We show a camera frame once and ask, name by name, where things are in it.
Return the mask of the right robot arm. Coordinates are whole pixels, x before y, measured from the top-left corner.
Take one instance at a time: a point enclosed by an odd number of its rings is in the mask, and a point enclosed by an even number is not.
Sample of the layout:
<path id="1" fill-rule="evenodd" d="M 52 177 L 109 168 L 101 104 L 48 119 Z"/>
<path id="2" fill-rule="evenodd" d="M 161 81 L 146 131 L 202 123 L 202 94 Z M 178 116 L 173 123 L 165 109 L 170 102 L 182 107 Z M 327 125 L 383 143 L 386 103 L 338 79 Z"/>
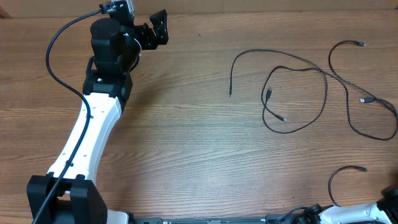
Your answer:
<path id="1" fill-rule="evenodd" d="M 318 204 L 294 216 L 294 224 L 348 224 L 388 223 L 397 224 L 397 184 L 381 191 L 382 199 L 350 207 L 321 207 Z"/>

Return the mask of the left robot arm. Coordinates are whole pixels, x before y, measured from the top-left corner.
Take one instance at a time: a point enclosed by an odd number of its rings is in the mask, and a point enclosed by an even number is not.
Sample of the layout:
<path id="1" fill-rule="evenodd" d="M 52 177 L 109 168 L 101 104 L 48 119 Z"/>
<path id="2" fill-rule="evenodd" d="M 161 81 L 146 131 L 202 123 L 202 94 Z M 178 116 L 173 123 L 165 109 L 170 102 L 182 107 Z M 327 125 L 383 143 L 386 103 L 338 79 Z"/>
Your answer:
<path id="1" fill-rule="evenodd" d="M 93 56 L 78 96 L 80 113 L 68 141 L 45 175 L 34 175 L 27 196 L 34 223 L 133 223 L 133 214 L 110 210 L 96 177 L 104 147 L 132 90 L 131 72 L 143 50 L 168 42 L 167 11 L 137 26 L 124 3 L 102 7 L 90 27 Z"/>

